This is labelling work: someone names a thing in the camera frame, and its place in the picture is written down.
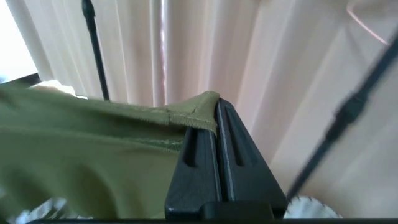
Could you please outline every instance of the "olive green cloth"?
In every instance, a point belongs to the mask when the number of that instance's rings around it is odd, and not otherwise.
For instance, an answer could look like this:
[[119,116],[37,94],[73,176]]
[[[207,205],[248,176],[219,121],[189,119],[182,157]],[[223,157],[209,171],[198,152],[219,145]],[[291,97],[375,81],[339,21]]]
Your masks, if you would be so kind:
[[84,217],[162,216],[185,130],[215,131],[218,98],[147,108],[0,86],[0,217],[55,197]]

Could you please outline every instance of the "black rod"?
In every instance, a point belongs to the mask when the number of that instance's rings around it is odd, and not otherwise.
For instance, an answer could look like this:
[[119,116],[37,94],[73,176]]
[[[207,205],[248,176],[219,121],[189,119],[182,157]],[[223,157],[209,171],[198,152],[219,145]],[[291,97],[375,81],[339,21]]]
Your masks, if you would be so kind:
[[326,154],[330,151],[332,145],[337,142],[339,137],[343,134],[345,129],[360,116],[365,108],[368,96],[371,90],[377,85],[379,80],[386,74],[386,70],[391,67],[398,55],[398,31],[393,38],[391,46],[384,52],[379,62],[371,70],[361,88],[353,93],[340,107],[335,114],[335,120],[326,132],[325,138],[318,146],[318,149],[312,154],[308,164],[304,167],[298,177],[295,179],[292,187],[286,195],[286,199],[290,201],[296,196],[304,183],[311,176],[313,171],[317,168],[319,163],[324,159]]
[[87,29],[90,33],[91,44],[94,50],[95,63],[99,76],[99,83],[101,84],[102,96],[104,100],[109,100],[108,86],[106,84],[104,65],[102,63],[100,44],[98,43],[97,27],[95,25],[95,11],[93,3],[90,0],[82,0],[83,14],[86,18]]

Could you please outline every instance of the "white curtain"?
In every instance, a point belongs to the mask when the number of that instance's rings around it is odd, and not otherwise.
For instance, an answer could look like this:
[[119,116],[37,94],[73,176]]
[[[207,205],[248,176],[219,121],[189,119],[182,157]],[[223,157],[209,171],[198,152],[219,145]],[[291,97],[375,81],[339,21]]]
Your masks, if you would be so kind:
[[[80,0],[7,0],[43,80],[101,98]],[[355,11],[389,39],[397,1]],[[347,0],[94,0],[112,101],[161,106],[214,90],[235,105],[283,190],[385,47]],[[344,217],[397,217],[398,68],[302,191]]]

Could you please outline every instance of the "pink cord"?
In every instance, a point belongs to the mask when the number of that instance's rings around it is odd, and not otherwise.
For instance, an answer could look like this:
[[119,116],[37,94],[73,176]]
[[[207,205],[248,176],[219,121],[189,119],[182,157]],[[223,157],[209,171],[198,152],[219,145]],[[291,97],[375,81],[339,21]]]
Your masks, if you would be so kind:
[[347,12],[348,14],[367,32],[369,32],[374,38],[376,38],[378,41],[382,42],[383,44],[389,45],[383,38],[381,38],[379,35],[377,35],[375,32],[373,32],[367,25],[365,25],[359,18],[358,16],[354,13],[354,6],[357,1],[350,1],[347,4]]

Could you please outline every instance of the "curtain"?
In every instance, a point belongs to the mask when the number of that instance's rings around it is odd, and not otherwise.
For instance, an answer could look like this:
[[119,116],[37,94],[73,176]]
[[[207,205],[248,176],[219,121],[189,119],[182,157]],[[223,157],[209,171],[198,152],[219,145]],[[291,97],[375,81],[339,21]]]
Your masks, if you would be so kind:
[[[101,98],[80,0],[7,0],[43,80]],[[111,101],[161,106],[205,90],[232,102],[284,191],[385,45],[317,0],[94,0]],[[355,11],[388,40],[397,1]],[[344,217],[397,217],[398,68],[302,194]]]

